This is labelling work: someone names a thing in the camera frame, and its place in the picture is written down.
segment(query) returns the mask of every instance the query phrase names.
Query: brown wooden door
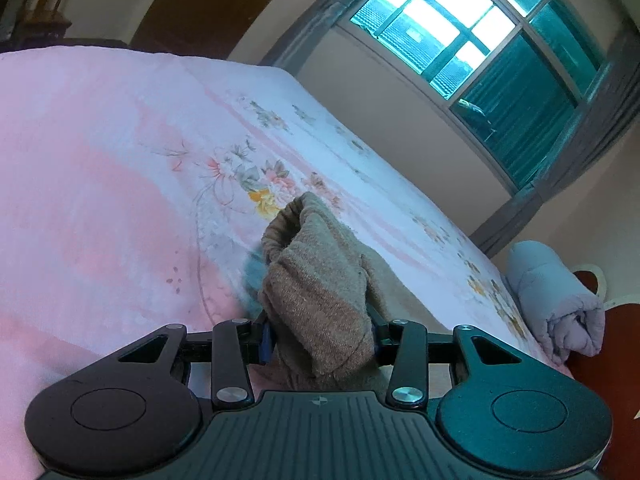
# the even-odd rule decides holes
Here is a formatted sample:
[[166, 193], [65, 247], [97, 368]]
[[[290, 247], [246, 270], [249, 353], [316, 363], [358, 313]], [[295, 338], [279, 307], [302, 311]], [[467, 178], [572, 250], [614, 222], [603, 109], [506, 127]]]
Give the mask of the brown wooden door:
[[[573, 352], [567, 365], [575, 379], [599, 394], [613, 415], [613, 437], [598, 471], [607, 480], [640, 478], [640, 304], [607, 310], [602, 352]], [[583, 413], [588, 419], [590, 414]]]
[[154, 0], [131, 47], [225, 59], [271, 0]]

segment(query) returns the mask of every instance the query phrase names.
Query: brown cloth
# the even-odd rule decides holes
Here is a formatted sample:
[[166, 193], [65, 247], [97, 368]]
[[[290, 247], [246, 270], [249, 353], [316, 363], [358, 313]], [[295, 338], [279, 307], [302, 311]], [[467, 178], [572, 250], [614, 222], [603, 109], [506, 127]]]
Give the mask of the brown cloth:
[[366, 303], [386, 320], [450, 332], [313, 193], [278, 213], [262, 248], [269, 267], [258, 297], [278, 336], [262, 373], [282, 386], [383, 392]]

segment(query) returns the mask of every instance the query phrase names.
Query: bed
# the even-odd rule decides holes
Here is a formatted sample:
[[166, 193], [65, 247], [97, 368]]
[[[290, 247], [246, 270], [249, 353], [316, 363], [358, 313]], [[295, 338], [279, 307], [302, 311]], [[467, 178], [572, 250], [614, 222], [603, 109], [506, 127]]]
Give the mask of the bed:
[[0, 55], [0, 470], [30, 400], [170, 322], [252, 317], [260, 237], [311, 190], [447, 328], [548, 363], [498, 270], [290, 75], [127, 50]]

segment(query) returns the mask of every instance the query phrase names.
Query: bed sheet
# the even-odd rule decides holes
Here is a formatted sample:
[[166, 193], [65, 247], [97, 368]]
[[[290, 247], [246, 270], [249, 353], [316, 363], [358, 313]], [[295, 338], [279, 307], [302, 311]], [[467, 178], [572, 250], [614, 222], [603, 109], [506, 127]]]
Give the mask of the bed sheet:
[[41, 389], [170, 322], [254, 316], [260, 237], [311, 190], [446, 327], [547, 362], [498, 270], [286, 72], [127, 50], [0, 55], [0, 470]]

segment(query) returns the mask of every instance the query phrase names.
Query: ribbed black surface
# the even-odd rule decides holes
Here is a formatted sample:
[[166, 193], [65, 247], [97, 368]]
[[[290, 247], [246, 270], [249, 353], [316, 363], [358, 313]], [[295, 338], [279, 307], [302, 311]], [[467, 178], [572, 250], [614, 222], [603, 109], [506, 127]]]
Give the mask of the ribbed black surface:
[[[62, 480], [49, 473], [42, 480]], [[216, 415], [179, 459], [139, 480], [488, 480], [451, 454], [417, 413], [372, 392], [267, 392], [252, 408]], [[594, 479], [591, 473], [578, 475]]]

